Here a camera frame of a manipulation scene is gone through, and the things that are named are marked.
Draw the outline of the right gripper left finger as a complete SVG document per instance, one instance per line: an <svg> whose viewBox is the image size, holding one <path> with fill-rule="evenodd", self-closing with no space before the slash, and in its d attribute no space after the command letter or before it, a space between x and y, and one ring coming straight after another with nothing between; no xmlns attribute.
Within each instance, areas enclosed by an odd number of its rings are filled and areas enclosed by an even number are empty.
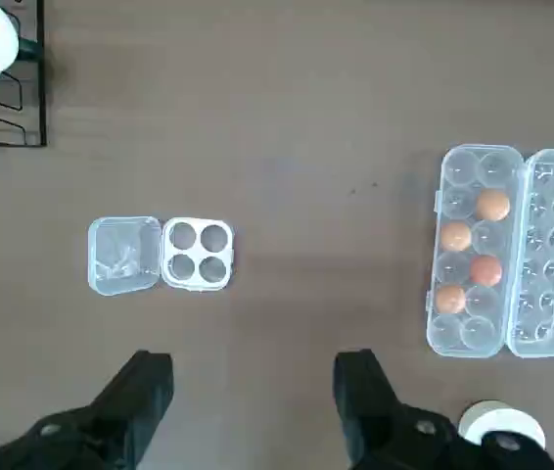
<svg viewBox="0 0 554 470"><path fill-rule="evenodd" d="M0 469L135 469L174 394L171 355L136 352L94 400L0 446Z"/></svg>

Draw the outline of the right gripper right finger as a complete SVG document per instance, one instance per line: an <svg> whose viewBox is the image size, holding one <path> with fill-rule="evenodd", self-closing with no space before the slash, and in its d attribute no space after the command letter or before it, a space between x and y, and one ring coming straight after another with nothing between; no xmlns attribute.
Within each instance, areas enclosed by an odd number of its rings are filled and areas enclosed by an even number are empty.
<svg viewBox="0 0 554 470"><path fill-rule="evenodd" d="M402 402L368 349L336 355L333 394L352 469L554 469L520 433L489 431L473 444L445 416Z"/></svg>

